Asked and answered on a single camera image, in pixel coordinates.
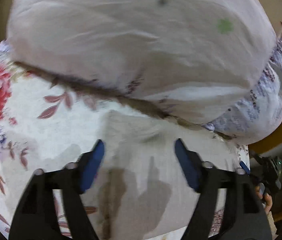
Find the person's right hand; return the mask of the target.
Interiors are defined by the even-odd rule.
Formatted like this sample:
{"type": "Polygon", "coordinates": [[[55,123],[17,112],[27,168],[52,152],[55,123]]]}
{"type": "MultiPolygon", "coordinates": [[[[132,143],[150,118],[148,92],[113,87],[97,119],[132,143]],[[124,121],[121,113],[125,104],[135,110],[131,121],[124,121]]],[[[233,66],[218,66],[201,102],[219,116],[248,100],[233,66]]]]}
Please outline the person's right hand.
{"type": "Polygon", "coordinates": [[[255,187],[255,191],[259,199],[263,202],[265,213],[268,215],[273,205],[272,197],[265,192],[265,186],[263,183],[259,183],[258,186],[255,187]]]}

